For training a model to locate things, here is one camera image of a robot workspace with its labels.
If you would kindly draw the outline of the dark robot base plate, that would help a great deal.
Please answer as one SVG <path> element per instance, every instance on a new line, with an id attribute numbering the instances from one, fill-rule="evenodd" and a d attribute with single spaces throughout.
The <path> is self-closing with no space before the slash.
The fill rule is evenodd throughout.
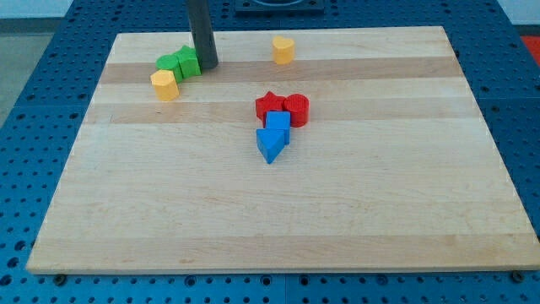
<path id="1" fill-rule="evenodd" d="M 325 13 L 324 0 L 234 0 L 235 16 Z"/>

